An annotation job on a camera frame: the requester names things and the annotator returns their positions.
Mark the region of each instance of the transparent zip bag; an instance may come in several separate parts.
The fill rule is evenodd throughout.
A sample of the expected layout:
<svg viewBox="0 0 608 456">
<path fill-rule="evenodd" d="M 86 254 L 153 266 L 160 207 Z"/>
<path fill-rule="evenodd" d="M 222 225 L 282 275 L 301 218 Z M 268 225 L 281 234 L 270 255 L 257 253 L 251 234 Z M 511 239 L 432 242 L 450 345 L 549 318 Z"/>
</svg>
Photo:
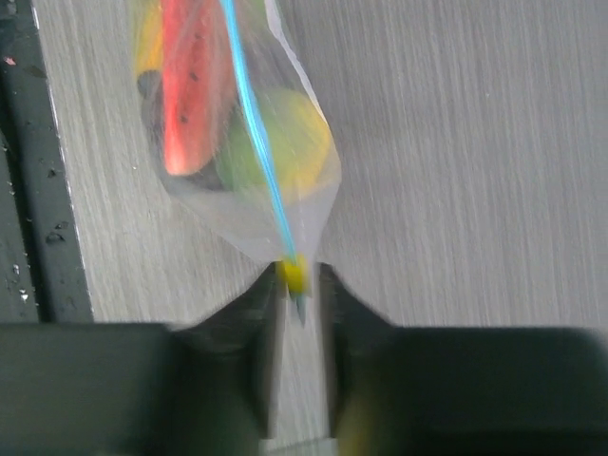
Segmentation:
<svg viewBox="0 0 608 456">
<path fill-rule="evenodd" d="M 132 3 L 142 124 L 167 192 L 253 260 L 291 249 L 312 262 L 341 165 L 276 0 Z"/>
</svg>

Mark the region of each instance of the gray table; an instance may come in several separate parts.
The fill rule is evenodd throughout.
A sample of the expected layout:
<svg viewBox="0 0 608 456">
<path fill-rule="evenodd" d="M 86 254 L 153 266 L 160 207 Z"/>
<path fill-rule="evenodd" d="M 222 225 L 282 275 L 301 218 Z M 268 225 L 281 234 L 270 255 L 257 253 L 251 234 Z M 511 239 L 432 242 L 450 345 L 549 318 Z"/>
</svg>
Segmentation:
<svg viewBox="0 0 608 456">
<path fill-rule="evenodd" d="M 283 2 L 342 157 L 321 246 L 409 325 L 608 324 L 608 2 Z M 36 0 L 99 321 L 189 324 L 256 270 L 163 193 L 125 0 Z M 324 430 L 290 327 L 274 446 Z"/>
</svg>

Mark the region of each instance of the table surface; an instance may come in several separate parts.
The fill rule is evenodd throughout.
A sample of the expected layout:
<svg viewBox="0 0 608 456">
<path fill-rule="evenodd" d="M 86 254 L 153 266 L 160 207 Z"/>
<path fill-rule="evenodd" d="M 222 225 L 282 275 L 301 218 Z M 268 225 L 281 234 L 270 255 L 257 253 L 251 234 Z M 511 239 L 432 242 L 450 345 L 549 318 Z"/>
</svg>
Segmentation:
<svg viewBox="0 0 608 456">
<path fill-rule="evenodd" d="M 96 320 L 196 322 L 258 267 L 152 171 L 126 0 L 34 4 Z M 406 325 L 608 324 L 608 2 L 284 4 L 342 159 L 321 259 Z M 316 337 L 273 447 L 324 432 Z"/>
</svg>

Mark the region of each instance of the wood grain surface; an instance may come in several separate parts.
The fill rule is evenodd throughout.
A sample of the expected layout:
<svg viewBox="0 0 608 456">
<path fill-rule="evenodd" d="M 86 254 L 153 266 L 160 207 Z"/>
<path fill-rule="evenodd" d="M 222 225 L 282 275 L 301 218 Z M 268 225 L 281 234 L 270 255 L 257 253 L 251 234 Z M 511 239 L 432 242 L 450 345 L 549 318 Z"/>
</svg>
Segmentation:
<svg viewBox="0 0 608 456">
<path fill-rule="evenodd" d="M 125 1 L 35 5 L 96 319 L 197 321 L 257 266 L 152 171 Z M 343 163 L 321 259 L 406 325 L 608 324 L 608 2 L 283 5 Z M 325 430 L 309 321 L 274 446 Z"/>
</svg>

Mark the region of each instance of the watermelon slice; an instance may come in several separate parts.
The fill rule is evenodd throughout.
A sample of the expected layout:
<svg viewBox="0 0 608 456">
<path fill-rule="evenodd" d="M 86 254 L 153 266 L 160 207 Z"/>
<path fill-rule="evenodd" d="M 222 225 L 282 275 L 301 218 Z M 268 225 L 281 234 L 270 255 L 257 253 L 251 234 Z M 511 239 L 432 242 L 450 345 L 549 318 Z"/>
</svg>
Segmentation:
<svg viewBox="0 0 608 456">
<path fill-rule="evenodd" d="M 215 155 L 237 99 L 219 0 L 161 0 L 164 166 L 197 173 Z"/>
</svg>

